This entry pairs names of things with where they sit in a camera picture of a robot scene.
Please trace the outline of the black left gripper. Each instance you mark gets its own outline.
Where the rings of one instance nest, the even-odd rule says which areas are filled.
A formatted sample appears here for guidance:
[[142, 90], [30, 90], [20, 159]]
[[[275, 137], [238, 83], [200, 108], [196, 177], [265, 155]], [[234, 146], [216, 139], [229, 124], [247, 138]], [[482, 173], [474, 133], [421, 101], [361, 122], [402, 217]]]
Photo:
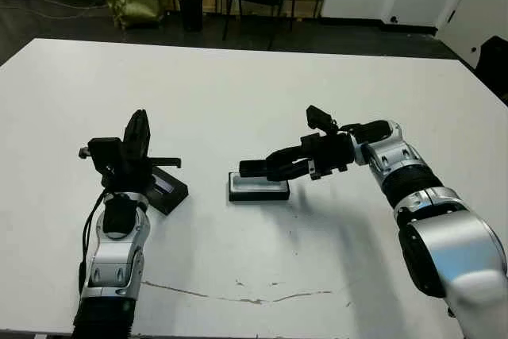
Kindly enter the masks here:
[[155, 167], [181, 168], [178, 157], [149, 157], [151, 137], [146, 110], [136, 110], [125, 127], [122, 147], [125, 153], [137, 153], [139, 146], [138, 119], [140, 114], [140, 159], [126, 159], [121, 151], [106, 154], [102, 164], [102, 185], [110, 193], [134, 192], [145, 194], [155, 182]]

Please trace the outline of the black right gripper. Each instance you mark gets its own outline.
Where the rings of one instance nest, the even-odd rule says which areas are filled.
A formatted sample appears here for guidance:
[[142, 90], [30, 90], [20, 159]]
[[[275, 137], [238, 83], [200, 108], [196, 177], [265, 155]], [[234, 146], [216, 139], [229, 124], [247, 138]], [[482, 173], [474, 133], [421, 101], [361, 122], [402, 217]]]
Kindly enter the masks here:
[[293, 146], [274, 151], [267, 164], [282, 164], [267, 172], [268, 180], [292, 180], [310, 173], [312, 180], [331, 175], [334, 169], [346, 171], [355, 160], [354, 147], [347, 133], [321, 136], [313, 133], [301, 138], [302, 147]]

